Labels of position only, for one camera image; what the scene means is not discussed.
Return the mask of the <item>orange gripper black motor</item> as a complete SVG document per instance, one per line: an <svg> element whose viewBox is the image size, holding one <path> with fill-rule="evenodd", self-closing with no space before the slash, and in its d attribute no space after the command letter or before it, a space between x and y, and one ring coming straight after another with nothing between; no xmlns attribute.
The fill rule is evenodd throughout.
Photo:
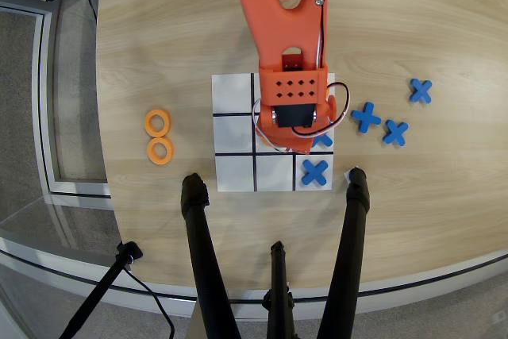
<svg viewBox="0 0 508 339"><path fill-rule="evenodd" d="M256 134L282 153L309 154L318 137L338 125L337 101L327 94L322 104L265 106L256 100Z"/></svg>

